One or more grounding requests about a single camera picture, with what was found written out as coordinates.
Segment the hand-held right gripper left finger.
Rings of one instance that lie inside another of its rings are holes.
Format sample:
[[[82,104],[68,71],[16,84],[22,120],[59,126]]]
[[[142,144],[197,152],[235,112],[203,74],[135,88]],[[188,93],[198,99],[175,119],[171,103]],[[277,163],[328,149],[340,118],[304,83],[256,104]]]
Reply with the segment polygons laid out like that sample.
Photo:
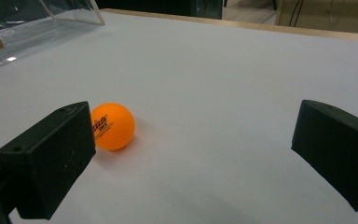
[[[89,104],[55,110],[0,148],[4,210],[50,219],[94,155]]]

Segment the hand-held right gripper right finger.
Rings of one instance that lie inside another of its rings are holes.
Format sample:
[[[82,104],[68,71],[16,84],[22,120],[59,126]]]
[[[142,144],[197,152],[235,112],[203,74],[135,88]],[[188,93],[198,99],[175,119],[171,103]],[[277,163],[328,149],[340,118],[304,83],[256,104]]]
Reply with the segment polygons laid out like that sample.
[[[301,102],[292,150],[358,212],[358,118],[325,103]]]

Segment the orange table tennis ball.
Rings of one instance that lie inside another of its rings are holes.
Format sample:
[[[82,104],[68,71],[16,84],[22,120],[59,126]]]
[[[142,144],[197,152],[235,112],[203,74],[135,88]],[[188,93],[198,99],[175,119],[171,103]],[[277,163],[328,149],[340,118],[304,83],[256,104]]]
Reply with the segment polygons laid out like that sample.
[[[124,148],[135,133],[135,119],[124,105],[106,103],[91,111],[92,128],[98,148],[118,150]]]

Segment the clear plastic box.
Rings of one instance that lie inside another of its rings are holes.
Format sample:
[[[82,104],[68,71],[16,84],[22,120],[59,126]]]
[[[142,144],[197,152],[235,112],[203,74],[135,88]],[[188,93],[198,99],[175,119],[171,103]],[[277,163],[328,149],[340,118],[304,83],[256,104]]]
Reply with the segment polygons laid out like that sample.
[[[95,0],[0,0],[0,66],[102,25]]]

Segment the dark cabinet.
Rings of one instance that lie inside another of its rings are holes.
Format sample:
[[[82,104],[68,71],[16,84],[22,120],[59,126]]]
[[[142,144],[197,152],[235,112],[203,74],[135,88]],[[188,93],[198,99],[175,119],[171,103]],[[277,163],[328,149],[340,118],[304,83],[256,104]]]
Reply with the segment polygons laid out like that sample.
[[[222,19],[227,0],[95,0],[99,8],[114,8],[207,19]]]

